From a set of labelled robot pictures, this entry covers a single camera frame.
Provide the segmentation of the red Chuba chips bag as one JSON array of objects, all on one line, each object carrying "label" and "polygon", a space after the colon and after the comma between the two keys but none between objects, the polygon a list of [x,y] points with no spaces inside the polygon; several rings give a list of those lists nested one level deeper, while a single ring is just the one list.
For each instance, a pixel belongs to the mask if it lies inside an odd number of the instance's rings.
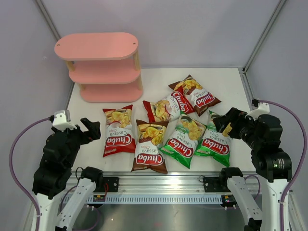
[{"label": "red Chuba chips bag", "polygon": [[186,114],[194,112],[192,105],[184,96],[182,87],[157,102],[143,101],[143,105],[151,123],[174,121],[179,118],[180,112]]},{"label": "red Chuba chips bag", "polygon": [[132,109],[132,104],[120,109],[103,109],[106,117],[103,157],[122,152],[135,152],[136,143],[131,122]]}]

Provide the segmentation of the brown Chuba chips bag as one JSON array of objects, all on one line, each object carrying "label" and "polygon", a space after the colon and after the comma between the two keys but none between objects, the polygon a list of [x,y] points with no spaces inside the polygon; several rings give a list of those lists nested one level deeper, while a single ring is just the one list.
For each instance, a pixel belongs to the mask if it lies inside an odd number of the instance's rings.
[{"label": "brown Chuba chips bag", "polygon": [[217,97],[205,89],[197,80],[191,75],[188,75],[184,80],[169,84],[172,90],[179,87],[183,88],[183,93],[194,108],[198,116],[201,116],[209,107],[221,103]]},{"label": "brown Chuba chips bag", "polygon": [[163,144],[168,122],[145,122],[136,120],[138,140],[132,165],[132,171],[151,169],[167,174],[166,162],[159,148]]}]

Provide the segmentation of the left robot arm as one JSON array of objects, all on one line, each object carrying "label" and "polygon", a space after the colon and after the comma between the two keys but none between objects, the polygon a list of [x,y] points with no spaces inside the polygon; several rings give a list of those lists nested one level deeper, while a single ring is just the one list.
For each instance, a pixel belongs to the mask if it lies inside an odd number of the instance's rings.
[{"label": "left robot arm", "polygon": [[100,122],[87,118],[80,121],[87,128],[71,123],[63,113],[50,118],[53,134],[46,140],[39,168],[34,174],[32,191],[38,204],[40,219],[38,231],[70,231],[87,197],[104,186],[103,172],[97,168],[84,169],[80,182],[68,204],[59,212],[67,181],[81,145],[101,137]]}]

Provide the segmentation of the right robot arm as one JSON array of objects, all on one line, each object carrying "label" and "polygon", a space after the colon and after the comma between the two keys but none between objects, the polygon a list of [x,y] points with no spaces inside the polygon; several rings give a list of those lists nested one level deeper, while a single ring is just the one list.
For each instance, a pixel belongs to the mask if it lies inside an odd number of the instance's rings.
[{"label": "right robot arm", "polygon": [[252,164],[262,192],[259,208],[237,167],[222,169],[218,184],[233,194],[245,221],[246,231],[288,231],[288,196],[283,192],[292,179],[291,158],[280,148],[281,122],[270,115],[267,103],[249,113],[231,108],[213,119],[225,137],[242,140],[251,149]]}]

